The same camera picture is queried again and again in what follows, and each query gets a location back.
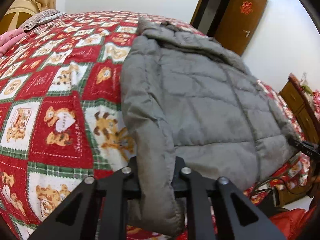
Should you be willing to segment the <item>cream wooden headboard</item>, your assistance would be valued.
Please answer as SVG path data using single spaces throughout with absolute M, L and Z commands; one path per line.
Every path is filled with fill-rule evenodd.
M 32 0 L 15 0 L 1 19 L 0 33 L 17 29 L 27 19 L 39 13 L 37 4 Z

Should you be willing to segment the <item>red garment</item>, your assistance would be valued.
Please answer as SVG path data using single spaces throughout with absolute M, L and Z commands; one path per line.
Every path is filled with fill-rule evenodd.
M 285 239 L 308 239 L 314 228 L 319 228 L 319 203 L 312 202 L 308 211 L 293 209 L 271 216 L 270 221 Z

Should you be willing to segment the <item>red white cloth on dresser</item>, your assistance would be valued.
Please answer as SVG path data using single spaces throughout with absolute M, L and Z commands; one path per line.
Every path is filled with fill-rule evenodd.
M 313 105 L 315 108 L 315 113 L 317 114 L 317 118 L 320 116 L 320 92 L 319 90 L 313 91 Z

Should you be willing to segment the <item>brown wooden dresser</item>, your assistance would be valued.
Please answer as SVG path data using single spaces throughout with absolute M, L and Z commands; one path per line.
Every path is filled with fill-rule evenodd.
M 288 81 L 279 95 L 293 113 L 306 140 L 317 144 L 319 142 L 319 121 L 303 92 L 300 82 L 293 73 L 289 74 Z

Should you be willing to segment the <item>pink folded blanket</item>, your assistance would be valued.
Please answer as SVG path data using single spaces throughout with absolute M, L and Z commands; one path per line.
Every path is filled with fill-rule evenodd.
M 26 35 L 27 34 L 22 28 L 17 28 L 3 33 L 0 36 L 0 56 L 3 57 L 10 48 L 12 48 Z

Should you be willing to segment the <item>green cloth on dresser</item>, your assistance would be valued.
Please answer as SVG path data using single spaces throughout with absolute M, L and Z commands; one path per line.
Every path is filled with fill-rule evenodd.
M 304 93 L 313 96 L 313 91 L 308 85 L 301 85 L 301 88 L 304 91 Z

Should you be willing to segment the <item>red door decoration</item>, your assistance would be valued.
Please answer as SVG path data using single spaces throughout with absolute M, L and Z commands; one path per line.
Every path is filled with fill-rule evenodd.
M 240 12 L 242 14 L 249 15 L 250 13 L 253 12 L 252 6 L 253 6 L 252 2 L 243 1 L 242 5 L 240 6 Z

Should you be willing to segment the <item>striped grey pillow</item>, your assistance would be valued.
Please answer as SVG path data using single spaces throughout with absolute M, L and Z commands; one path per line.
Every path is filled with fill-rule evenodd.
M 55 9 L 44 10 L 27 19 L 20 25 L 20 28 L 22 28 L 24 31 L 31 31 L 32 29 L 49 23 L 65 14 L 65 12 L 61 12 Z

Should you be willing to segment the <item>brown wooden door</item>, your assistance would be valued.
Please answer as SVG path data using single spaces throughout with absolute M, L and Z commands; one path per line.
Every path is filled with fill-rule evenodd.
M 240 12 L 243 1 L 253 3 L 249 15 Z M 214 38 L 224 48 L 242 55 L 263 16 L 267 0 L 230 0 Z

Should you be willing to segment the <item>grey padded jacket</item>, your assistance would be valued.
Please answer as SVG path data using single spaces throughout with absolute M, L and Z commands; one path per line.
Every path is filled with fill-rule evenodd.
M 184 204 L 171 184 L 177 157 L 246 190 L 297 153 L 288 140 L 298 134 L 242 58 L 174 25 L 139 19 L 120 88 L 142 191 L 129 202 L 132 226 L 168 236 L 183 231 Z

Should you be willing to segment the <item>red patchwork bear quilt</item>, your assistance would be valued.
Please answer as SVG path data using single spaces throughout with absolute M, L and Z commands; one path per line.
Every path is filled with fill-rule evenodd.
M 87 176 L 109 176 L 136 157 L 121 112 L 120 77 L 140 18 L 206 37 L 159 16 L 86 12 L 32 29 L 1 57 L 1 218 L 17 239 L 28 239 Z M 257 82 L 300 139 L 283 99 Z M 297 152 L 243 192 L 256 191 L 251 200 L 258 204 L 271 189 L 297 189 L 307 184 L 309 166 Z M 129 227 L 130 239 L 166 236 Z

